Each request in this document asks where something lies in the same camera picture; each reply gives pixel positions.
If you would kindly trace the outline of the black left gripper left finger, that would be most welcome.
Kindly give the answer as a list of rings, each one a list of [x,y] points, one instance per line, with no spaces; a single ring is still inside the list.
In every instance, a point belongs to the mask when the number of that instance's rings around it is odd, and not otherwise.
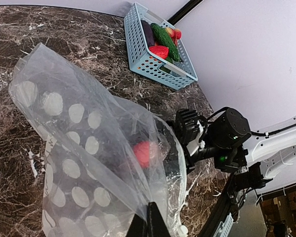
[[[126,237],[147,237],[147,224],[137,214],[134,215],[131,225],[127,231]]]

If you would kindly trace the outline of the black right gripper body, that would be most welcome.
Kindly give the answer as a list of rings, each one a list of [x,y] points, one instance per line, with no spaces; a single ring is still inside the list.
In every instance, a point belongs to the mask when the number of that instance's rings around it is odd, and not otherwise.
[[[195,169],[195,163],[200,160],[200,158],[198,158],[200,148],[193,156],[189,155],[186,148],[186,145],[196,138],[199,131],[199,127],[197,125],[199,120],[205,127],[205,132],[207,133],[208,120],[203,115],[200,115],[196,110],[180,109],[176,112],[174,120],[167,121],[167,124],[172,128],[183,149],[187,173],[192,172]]]

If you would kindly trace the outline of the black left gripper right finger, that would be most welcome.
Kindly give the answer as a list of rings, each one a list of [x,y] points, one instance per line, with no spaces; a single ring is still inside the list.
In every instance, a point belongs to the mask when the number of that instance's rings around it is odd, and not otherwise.
[[[171,237],[155,202],[149,202],[147,208],[148,237]]]

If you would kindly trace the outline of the pink fake fruit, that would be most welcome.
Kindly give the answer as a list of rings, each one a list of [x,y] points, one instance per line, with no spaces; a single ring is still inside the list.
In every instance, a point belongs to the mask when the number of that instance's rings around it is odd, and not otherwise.
[[[155,142],[143,141],[133,147],[134,155],[142,168],[148,168],[158,155],[158,145]]]

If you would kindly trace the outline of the clear zip top bag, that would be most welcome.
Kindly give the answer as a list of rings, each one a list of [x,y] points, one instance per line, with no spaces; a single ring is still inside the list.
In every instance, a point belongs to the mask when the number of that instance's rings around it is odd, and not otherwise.
[[[21,58],[9,94],[46,141],[42,229],[47,237],[124,237],[155,202],[172,237],[181,225],[186,174],[170,126],[112,95],[44,44]],[[133,147],[155,142],[148,168]]]

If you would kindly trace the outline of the green fake vegetable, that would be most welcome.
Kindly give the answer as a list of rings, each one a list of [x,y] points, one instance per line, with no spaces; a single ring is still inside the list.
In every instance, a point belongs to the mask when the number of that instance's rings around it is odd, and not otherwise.
[[[155,36],[156,41],[169,49],[169,57],[175,62],[181,62],[179,51],[173,43],[171,37],[166,32],[165,28],[159,26],[156,23],[151,23],[151,29]]]

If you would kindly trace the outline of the purple fake eggplant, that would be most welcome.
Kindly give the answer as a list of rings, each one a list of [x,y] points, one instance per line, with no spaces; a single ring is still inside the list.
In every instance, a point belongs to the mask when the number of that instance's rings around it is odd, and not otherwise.
[[[154,34],[153,34],[150,24],[144,20],[141,20],[141,24],[142,24],[142,27],[144,30],[144,34],[145,34],[145,38],[146,38],[148,47],[154,46],[155,39],[154,39]]]

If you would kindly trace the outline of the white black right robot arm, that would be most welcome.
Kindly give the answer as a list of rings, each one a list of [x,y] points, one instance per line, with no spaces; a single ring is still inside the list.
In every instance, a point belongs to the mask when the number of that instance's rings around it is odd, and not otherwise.
[[[232,174],[227,193],[237,207],[243,206],[249,192],[264,188],[296,161],[296,116],[252,131],[248,120],[230,107],[207,118],[181,109],[168,125],[181,146],[184,173],[212,158],[216,169]]]

